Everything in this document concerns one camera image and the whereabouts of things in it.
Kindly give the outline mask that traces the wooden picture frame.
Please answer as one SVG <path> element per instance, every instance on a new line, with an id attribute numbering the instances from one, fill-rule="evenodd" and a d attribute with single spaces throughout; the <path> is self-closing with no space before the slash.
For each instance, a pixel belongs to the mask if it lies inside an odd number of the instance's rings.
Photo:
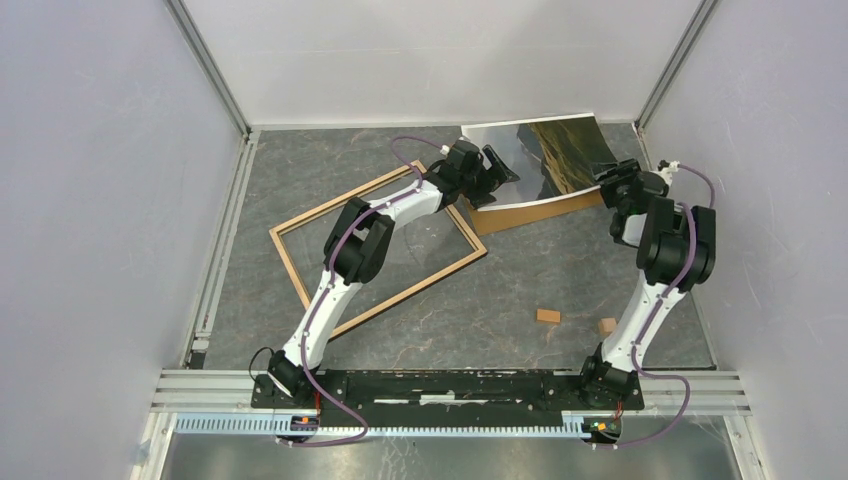
<path id="1" fill-rule="evenodd" d="M 329 200 L 315 208 L 308 210 L 303 214 L 296 216 L 295 218 L 287 220 L 282 224 L 276 225 L 270 229 L 269 234 L 271 235 L 275 248 L 277 249 L 277 252 L 285 266 L 285 269 L 289 277 L 291 278 L 291 282 L 297 292 L 298 298 L 300 299 L 305 309 L 309 308 L 309 304 L 313 295 L 307 291 L 307 285 L 302 279 L 300 272 L 298 271 L 295 258 L 289 252 L 287 246 L 284 243 L 284 236 L 293 232 L 294 230 L 304 227 L 308 223 L 313 222 L 316 219 L 319 219 L 320 217 L 328 215 L 330 212 L 336 210 L 337 208 L 340 208 L 344 202 L 346 202 L 350 198 L 353 198 L 354 196 L 371 194 L 376 190 L 386 187 L 387 185 L 409 175 L 411 175 L 411 172 L 407 167 L 396 168 L 386 174 L 375 178 L 374 180 L 371 180 L 359 187 L 356 187 L 343 195 Z M 358 315 L 352 316 L 351 314 L 346 314 L 344 317 L 340 317 L 337 320 L 337 325 L 335 329 L 329 336 L 330 341 L 340 338 L 342 335 L 345 335 L 349 331 L 359 327 L 360 325 L 371 320 L 375 316 L 398 305 L 400 302 L 407 300 L 413 295 L 425 290 L 430 286 L 435 285 L 437 282 L 444 280 L 448 276 L 471 265 L 477 260 L 482 259 L 488 253 L 488 250 L 483 245 L 479 236 L 473 231 L 472 227 L 462 217 L 456 207 L 448 206 L 445 210 L 443 210 L 443 213 L 450 219 L 451 223 L 454 225 L 454 229 L 463 236 L 465 242 L 470 247 L 470 252 L 467 255 L 458 258 L 455 262 L 446 265 L 439 270 L 434 270 L 430 275 L 426 277 L 420 275 L 417 278 L 416 283 L 411 284 L 403 290 L 400 290 L 391 297 L 388 297 L 380 303 L 377 303 L 374 306 L 368 308 L 367 310 L 362 311 Z"/>

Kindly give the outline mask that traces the landscape photo print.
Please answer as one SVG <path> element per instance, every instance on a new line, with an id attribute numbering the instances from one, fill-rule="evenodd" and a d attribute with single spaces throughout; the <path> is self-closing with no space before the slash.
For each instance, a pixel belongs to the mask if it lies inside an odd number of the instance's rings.
<path id="1" fill-rule="evenodd" d="M 525 208 L 590 193 L 596 176 L 618 163 L 592 113 L 463 125 L 462 136 L 489 145 L 518 176 L 494 193 L 486 211 Z"/>

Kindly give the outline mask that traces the brown cardboard backing board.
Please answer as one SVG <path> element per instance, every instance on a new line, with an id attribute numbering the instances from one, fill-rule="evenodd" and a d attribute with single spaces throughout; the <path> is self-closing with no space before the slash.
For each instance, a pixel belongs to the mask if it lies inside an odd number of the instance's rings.
<path id="1" fill-rule="evenodd" d="M 600 191 L 593 189 L 588 193 L 538 205 L 488 211 L 469 208 L 468 213 L 476 234 L 483 236 L 591 208 L 602 203 Z"/>

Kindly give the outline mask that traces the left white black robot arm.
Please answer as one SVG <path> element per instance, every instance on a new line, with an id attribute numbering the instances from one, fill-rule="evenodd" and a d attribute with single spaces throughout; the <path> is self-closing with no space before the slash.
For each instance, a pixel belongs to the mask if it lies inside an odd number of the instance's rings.
<path id="1" fill-rule="evenodd" d="M 474 207 L 489 205 L 496 190 L 520 179 L 489 144 L 479 147 L 459 138 L 438 149 L 441 159 L 425 171 L 405 164 L 413 176 L 408 186 L 377 200 L 354 196 L 344 205 L 324 245 L 317 291 L 293 335 L 268 364 L 275 392 L 288 406 L 302 407 L 312 399 L 314 373 L 332 331 L 354 295 L 382 269 L 395 230 L 461 197 Z"/>

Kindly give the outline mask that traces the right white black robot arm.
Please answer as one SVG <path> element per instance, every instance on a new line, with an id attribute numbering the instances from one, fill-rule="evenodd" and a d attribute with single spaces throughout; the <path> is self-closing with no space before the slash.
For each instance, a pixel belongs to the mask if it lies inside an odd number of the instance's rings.
<path id="1" fill-rule="evenodd" d="M 670 198 L 683 164 L 663 161 L 645 171 L 635 159 L 594 167 L 612 209 L 610 235 L 637 251 L 637 283 L 616 327 L 589 356 L 577 382 L 591 408 L 618 406 L 637 389 L 644 356 L 672 308 L 710 277 L 717 256 L 712 203 L 688 206 Z"/>

